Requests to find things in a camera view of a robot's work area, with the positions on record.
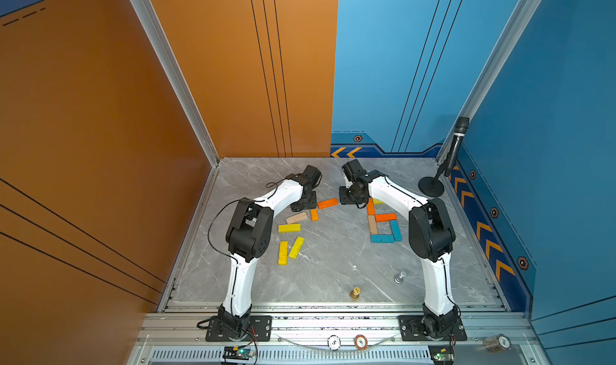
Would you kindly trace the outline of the beige block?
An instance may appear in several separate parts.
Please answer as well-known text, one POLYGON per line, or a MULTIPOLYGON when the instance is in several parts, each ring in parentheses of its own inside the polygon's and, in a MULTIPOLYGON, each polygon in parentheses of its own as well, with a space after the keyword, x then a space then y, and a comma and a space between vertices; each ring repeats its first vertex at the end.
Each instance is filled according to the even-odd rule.
POLYGON ((378 231, 377 222, 375 220, 375 215, 368 215, 367 219, 368 219, 370 234, 377 235, 379 231, 378 231))
POLYGON ((300 223, 300 222, 304 222, 307 219, 308 219, 308 214, 306 212, 300 212, 300 213, 297 213, 297 214, 295 214, 295 215, 293 215, 291 217, 287 217, 286 218, 286 223, 287 223, 287 225, 297 224, 297 223, 300 223))

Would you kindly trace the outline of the yellow block horizontal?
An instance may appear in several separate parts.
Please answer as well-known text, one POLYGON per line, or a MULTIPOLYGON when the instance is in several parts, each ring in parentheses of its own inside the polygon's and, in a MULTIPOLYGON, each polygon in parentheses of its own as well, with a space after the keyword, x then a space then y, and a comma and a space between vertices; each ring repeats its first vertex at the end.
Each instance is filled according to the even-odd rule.
POLYGON ((302 226, 298 223, 295 224, 285 224, 278 226, 279 233, 298 233, 302 230, 302 226))

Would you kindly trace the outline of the teal block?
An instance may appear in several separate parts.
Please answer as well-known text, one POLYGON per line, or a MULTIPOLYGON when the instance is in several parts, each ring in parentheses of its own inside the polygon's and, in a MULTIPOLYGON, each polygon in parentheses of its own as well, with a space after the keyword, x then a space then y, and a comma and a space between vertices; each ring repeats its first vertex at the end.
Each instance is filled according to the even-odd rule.
POLYGON ((394 243, 395 237, 391 234, 373 234, 371 236, 372 243, 394 243))
POLYGON ((403 240, 402 233, 399 228, 399 222, 396 220, 390 221, 391 234, 395 242, 401 242, 403 240))

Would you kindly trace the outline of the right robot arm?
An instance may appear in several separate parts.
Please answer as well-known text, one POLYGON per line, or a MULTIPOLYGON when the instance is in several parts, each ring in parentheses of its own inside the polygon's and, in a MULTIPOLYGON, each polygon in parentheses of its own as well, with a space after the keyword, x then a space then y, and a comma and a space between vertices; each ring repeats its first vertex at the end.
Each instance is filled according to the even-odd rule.
POLYGON ((431 339, 450 337, 460 308, 452 295, 450 262, 456 234, 446 204, 406 190, 378 170, 368 172, 356 159, 344 164, 342 170, 341 203, 362 206, 372 198, 407 219, 408 242, 423 269, 423 329, 431 339))

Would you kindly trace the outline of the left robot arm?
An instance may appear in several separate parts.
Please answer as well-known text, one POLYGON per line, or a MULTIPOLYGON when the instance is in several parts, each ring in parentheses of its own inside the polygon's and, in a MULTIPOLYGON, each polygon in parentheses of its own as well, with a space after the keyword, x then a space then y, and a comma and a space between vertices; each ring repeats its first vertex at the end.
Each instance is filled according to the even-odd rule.
POLYGON ((294 212, 315 209, 315 189, 321 178, 319 169, 307 166, 300 174, 290 174, 273 183, 272 190, 260 197, 236 201, 225 236, 229 284, 216 318, 231 339, 242 339, 249 333, 253 279, 258 260, 270 245, 274 219, 287 208, 294 212))

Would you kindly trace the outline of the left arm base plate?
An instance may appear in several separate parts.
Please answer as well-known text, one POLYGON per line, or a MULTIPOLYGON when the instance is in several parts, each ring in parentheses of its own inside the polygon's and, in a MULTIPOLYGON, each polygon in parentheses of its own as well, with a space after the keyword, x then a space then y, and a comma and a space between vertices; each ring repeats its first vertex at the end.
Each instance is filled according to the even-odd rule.
POLYGON ((251 315, 246 333, 236 334, 231 329, 224 327, 219 318, 215 318, 209 324, 205 340, 207 342, 249 342, 254 335, 259 343, 269 342, 272 322, 271 315, 251 315))

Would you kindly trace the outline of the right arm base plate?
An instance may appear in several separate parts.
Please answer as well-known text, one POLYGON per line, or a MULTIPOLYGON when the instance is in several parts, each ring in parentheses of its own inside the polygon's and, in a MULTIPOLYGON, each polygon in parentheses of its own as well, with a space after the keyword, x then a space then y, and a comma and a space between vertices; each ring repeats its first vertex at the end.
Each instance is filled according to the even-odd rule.
POLYGON ((423 316, 400 315, 398 317, 399 332, 404 342, 430 342, 430 341, 455 341, 465 342, 468 336, 461 319, 459 318, 451 327, 444 329, 437 335, 430 335, 423 325, 423 316))

